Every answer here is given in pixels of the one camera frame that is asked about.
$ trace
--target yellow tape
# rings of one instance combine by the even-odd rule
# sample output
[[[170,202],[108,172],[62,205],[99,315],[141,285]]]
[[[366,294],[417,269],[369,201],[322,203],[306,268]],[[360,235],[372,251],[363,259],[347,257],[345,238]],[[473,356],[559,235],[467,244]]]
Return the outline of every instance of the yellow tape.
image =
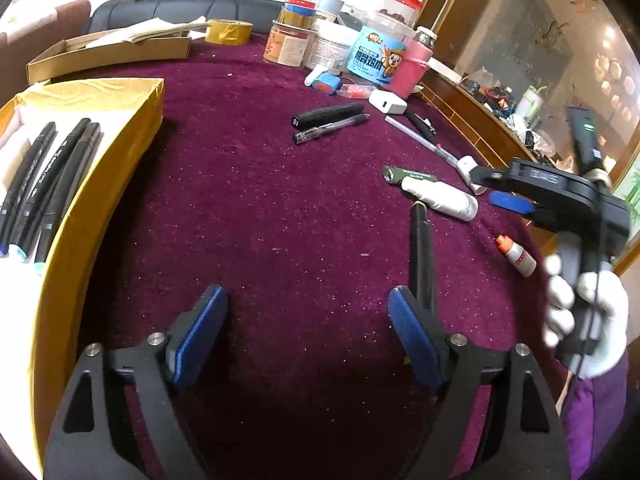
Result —
[[[249,41],[253,23],[236,20],[215,20],[207,28],[205,41],[218,45],[244,45]]]

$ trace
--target white bottle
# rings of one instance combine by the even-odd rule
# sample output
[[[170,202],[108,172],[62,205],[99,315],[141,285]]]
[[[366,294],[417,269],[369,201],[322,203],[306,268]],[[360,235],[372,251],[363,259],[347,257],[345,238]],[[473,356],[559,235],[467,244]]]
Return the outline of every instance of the white bottle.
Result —
[[[402,179],[401,186],[432,209],[465,222],[473,220],[478,212],[476,197],[444,182],[417,180],[406,176]]]
[[[536,270],[536,261],[533,259],[524,247],[518,245],[511,240],[508,236],[500,235],[495,239],[495,243],[498,245],[500,252],[507,257],[507,260],[511,262],[518,272],[525,278],[528,278]]]

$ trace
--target orange cap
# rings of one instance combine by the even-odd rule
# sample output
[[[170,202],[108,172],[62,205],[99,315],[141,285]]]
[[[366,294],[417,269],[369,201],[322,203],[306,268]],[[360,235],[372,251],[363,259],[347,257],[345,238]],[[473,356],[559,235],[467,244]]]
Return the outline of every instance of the orange cap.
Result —
[[[495,239],[495,243],[498,245],[498,249],[500,249],[500,252],[502,252],[503,254],[508,253],[513,247],[513,240],[511,240],[511,238],[509,238],[508,236],[498,236]]]

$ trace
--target metal screw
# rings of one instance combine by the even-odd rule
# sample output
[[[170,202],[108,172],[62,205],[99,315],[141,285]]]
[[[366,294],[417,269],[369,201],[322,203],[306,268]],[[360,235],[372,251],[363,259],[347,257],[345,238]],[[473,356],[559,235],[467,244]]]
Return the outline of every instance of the metal screw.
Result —
[[[84,353],[89,357],[93,357],[94,355],[98,355],[102,350],[102,345],[100,343],[91,343],[87,348],[84,349]]]
[[[151,346],[158,346],[164,341],[164,334],[162,332],[153,332],[152,335],[146,338],[146,342]]]
[[[464,337],[462,334],[451,334],[450,339],[455,346],[466,345],[466,337]]]
[[[531,350],[529,350],[529,347],[524,343],[518,343],[516,345],[516,354],[524,357],[525,355],[529,355],[530,353],[531,353]]]

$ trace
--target black leather sofa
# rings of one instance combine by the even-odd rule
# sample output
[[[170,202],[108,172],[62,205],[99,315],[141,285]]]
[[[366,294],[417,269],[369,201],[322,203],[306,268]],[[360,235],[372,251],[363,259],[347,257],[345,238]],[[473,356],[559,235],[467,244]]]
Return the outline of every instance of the black leather sofa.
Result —
[[[110,0],[95,9],[87,33],[129,27],[152,18],[188,23],[205,16],[253,23],[253,32],[268,34],[281,7],[282,2],[273,0]]]

